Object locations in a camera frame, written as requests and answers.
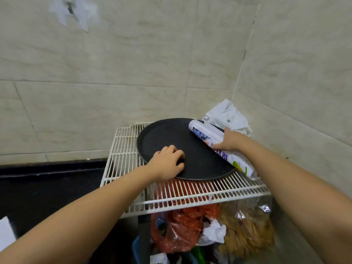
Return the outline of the person's right forearm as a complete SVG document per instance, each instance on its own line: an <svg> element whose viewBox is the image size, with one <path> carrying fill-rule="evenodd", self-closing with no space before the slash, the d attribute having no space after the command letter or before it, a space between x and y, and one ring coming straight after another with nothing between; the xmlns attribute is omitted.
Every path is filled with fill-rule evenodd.
<svg viewBox="0 0 352 264"><path fill-rule="evenodd" d="M352 200L251 138L235 132L233 139L320 259L352 264Z"/></svg>

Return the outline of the white crumpled cloth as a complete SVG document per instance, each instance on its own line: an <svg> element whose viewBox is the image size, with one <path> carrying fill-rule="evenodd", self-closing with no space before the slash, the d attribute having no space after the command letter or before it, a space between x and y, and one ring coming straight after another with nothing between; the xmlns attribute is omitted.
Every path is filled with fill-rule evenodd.
<svg viewBox="0 0 352 264"><path fill-rule="evenodd" d="M252 135L247 118L228 99L208 111L202 121L222 129L229 128L231 131L242 133L248 137Z"/></svg>

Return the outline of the red plastic bag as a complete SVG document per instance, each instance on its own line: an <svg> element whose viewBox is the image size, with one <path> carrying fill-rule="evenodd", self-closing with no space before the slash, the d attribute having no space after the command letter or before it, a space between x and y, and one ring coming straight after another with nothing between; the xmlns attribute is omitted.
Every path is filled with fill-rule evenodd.
<svg viewBox="0 0 352 264"><path fill-rule="evenodd" d="M209 201L210 196L185 198L186 195L204 194L208 190L213 190L208 183L186 182L177 179L158 182L154 193L155 199L176 197L180 197L180 199L160 202L156 208ZM151 216L151 239L162 253L190 251L198 243L205 224L218 219L219 216L218 204L205 204L153 213Z"/></svg>

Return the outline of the printed white plastic roll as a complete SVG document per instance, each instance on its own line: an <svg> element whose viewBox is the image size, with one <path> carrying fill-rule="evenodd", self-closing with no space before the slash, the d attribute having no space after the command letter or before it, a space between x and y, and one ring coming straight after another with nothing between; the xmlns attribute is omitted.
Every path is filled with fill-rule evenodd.
<svg viewBox="0 0 352 264"><path fill-rule="evenodd" d="M188 125L192 133L200 138L207 146L213 149L214 144L223 142L224 132L209 123L202 123L199 120L191 120ZM222 159L235 167L250 180L256 181L260 177L250 161L239 152L225 150L214 150Z"/></svg>

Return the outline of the black round tray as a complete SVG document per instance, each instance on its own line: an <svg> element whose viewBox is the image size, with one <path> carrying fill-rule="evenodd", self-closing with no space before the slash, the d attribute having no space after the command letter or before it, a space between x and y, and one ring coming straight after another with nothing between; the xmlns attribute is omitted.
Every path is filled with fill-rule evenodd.
<svg viewBox="0 0 352 264"><path fill-rule="evenodd" d="M184 170L176 178L188 181L205 181L221 178L236 172L226 160L189 130L192 119L163 119L146 126L137 137L137 151L148 163L156 151L174 145L185 153Z"/></svg>

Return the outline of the person's right hand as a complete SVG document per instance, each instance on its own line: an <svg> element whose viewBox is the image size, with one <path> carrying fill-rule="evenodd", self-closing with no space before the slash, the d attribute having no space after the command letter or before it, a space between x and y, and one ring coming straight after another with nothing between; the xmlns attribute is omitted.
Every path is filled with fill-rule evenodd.
<svg viewBox="0 0 352 264"><path fill-rule="evenodd" d="M233 152L241 149L248 138L248 136L237 131L231 131L231 129L227 127L224 129L223 141L220 143L228 144L228 151Z"/></svg>

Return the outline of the white tape remnants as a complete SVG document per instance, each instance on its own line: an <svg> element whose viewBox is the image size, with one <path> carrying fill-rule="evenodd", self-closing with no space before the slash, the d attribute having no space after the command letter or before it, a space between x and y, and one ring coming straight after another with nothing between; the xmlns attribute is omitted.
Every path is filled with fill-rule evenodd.
<svg viewBox="0 0 352 264"><path fill-rule="evenodd" d="M48 0L49 12L54 13L60 24L67 26L68 18L89 33L89 26L99 22L98 5L92 0Z"/></svg>

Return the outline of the person's left forearm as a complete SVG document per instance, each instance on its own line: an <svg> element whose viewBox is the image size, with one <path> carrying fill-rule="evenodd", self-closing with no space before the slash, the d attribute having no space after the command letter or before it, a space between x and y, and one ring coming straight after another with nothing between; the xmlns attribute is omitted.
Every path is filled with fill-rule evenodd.
<svg viewBox="0 0 352 264"><path fill-rule="evenodd" d="M158 179L142 166L66 205L0 252L0 264L80 264L87 261L122 213Z"/></svg>

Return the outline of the green bottle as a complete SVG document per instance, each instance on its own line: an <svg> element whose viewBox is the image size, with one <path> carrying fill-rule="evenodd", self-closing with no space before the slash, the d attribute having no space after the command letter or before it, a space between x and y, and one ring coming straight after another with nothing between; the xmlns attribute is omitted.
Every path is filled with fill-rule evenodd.
<svg viewBox="0 0 352 264"><path fill-rule="evenodd" d="M191 254L194 259L193 264L207 264L204 250L200 246L192 248Z"/></svg>

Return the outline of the blue plastic bag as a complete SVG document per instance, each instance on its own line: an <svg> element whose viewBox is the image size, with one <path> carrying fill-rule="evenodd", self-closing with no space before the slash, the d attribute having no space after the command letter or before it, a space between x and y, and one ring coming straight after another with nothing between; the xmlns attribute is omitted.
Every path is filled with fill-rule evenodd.
<svg viewBox="0 0 352 264"><path fill-rule="evenodd" d="M132 243L132 251L133 251L133 261L132 264L141 264L139 259L139 235Z"/></svg>

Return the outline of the person's left hand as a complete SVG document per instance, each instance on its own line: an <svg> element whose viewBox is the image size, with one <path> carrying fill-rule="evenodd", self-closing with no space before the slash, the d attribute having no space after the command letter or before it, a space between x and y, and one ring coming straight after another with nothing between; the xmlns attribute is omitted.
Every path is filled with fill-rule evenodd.
<svg viewBox="0 0 352 264"><path fill-rule="evenodd" d="M166 181L175 178L178 174L175 172L175 166L185 158L182 150L178 150L172 155L168 155L168 147L164 146L161 151L159 160L153 160L153 157L148 162L147 167L153 177L157 181Z"/></svg>

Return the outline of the small white plastic bag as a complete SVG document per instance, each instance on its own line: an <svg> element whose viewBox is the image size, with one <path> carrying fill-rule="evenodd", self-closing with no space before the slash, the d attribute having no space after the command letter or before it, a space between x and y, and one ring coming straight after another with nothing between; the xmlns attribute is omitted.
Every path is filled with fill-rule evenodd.
<svg viewBox="0 0 352 264"><path fill-rule="evenodd" d="M150 264L170 264L166 253L158 253L150 256Z"/></svg>

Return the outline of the white crumpled plastic bag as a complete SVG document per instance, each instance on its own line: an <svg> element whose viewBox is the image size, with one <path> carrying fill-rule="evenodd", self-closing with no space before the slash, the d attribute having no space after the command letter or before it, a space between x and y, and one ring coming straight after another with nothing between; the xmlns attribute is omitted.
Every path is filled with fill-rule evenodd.
<svg viewBox="0 0 352 264"><path fill-rule="evenodd" d="M198 246L208 246L214 243L223 244L225 242L226 226L218 222L217 219L211 219L203 228L202 234L198 240Z"/></svg>

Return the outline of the white flat sheet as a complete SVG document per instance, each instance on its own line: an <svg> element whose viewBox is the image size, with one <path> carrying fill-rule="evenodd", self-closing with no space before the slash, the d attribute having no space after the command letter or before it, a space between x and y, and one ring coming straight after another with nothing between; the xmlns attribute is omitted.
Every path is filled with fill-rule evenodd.
<svg viewBox="0 0 352 264"><path fill-rule="evenodd" d="M17 240L8 217L0 219L0 252Z"/></svg>

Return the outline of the clear bag of yellow strips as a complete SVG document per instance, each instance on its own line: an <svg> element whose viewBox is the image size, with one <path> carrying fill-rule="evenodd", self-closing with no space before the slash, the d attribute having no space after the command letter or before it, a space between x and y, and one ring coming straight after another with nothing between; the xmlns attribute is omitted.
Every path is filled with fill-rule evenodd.
<svg viewBox="0 0 352 264"><path fill-rule="evenodd" d="M220 253L246 260L273 249L271 208L271 195L221 203L219 219L226 226L226 235L218 247Z"/></svg>

